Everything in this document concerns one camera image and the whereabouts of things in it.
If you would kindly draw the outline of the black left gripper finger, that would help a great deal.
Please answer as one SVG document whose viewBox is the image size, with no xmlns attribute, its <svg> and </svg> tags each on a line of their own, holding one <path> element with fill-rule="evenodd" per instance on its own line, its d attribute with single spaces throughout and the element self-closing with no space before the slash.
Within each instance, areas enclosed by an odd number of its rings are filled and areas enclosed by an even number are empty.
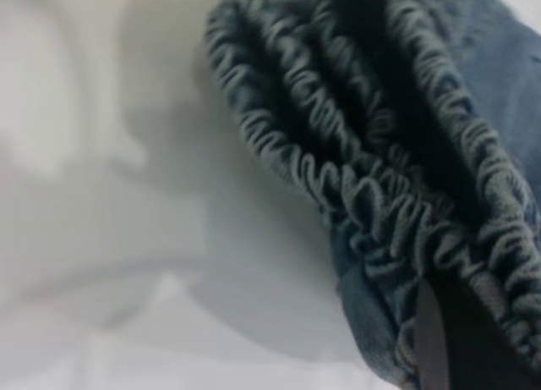
<svg viewBox="0 0 541 390">
<path fill-rule="evenodd" d="M 422 389 L 540 388 L 540 375 L 506 342 L 472 290 L 451 275 L 428 275 L 419 284 L 415 353 Z"/>
</svg>

